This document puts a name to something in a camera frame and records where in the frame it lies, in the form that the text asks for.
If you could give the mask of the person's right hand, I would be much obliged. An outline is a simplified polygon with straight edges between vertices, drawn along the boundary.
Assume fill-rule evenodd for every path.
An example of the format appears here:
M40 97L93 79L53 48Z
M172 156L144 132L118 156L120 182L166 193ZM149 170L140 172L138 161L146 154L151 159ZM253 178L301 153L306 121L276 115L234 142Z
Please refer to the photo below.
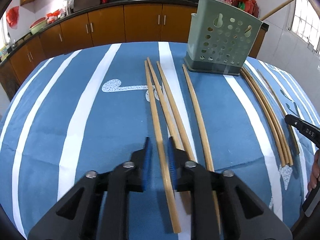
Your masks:
M320 173L319 164L318 164L319 153L320 153L320 151L317 150L314 155L314 162L313 162L312 169L311 169L310 180L308 182L308 191L309 192L312 189L316 188L317 182L319 181L319 173Z

